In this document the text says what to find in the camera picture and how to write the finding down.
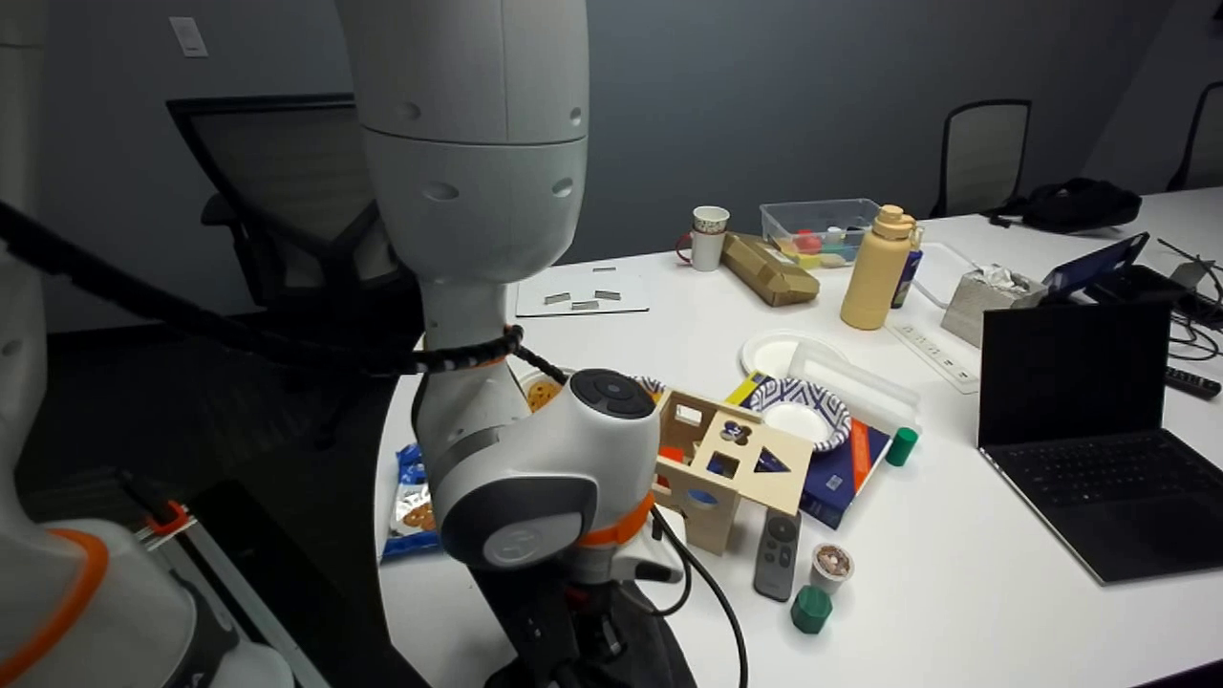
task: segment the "floor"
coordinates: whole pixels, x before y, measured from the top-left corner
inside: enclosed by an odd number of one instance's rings
[[[39,521],[126,521],[114,474],[137,474],[211,513],[331,685],[419,685],[384,643],[372,564],[384,397],[388,381],[291,376],[165,328],[56,335],[19,489]]]

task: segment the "gray wall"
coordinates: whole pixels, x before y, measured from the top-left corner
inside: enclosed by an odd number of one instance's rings
[[[1107,118],[1088,176],[1133,190],[1173,179],[1205,84],[1223,80],[1220,0],[1177,0]]]
[[[165,16],[197,16],[211,62]],[[684,210],[872,195],[932,207],[945,114],[1035,100],[1026,183],[1072,176],[1168,0],[588,0],[593,165],[569,255],[667,248]],[[211,195],[165,100],[340,90],[330,0],[56,0],[49,221],[212,309],[247,309]],[[53,328],[121,318],[67,286]]]

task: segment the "black chair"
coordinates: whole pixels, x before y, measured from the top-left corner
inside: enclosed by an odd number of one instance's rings
[[[1223,186],[1223,80],[1197,100],[1187,142],[1168,179],[1168,190],[1177,186]]]
[[[978,100],[946,114],[940,215],[986,215],[1016,200],[1026,149],[1026,100]]]
[[[201,226],[230,226],[263,321],[330,342],[419,335],[416,276],[388,251],[350,95],[173,100],[186,149],[216,186]],[[316,442],[364,384],[330,379]]]

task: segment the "green object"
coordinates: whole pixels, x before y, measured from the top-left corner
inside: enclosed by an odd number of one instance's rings
[[[894,435],[891,435],[891,448],[886,448],[886,461],[891,466],[904,466],[908,461],[908,453],[914,453],[914,448],[916,448],[916,430],[914,429],[896,429]]]
[[[817,585],[798,587],[798,597],[792,604],[792,624],[802,633],[817,633],[828,614],[833,614],[833,597],[828,592],[820,592]]]

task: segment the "laptop keyboard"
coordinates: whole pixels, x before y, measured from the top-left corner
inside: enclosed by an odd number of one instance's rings
[[[1165,435],[1058,439],[988,451],[1039,506],[1107,506],[1205,486],[1210,466]]]

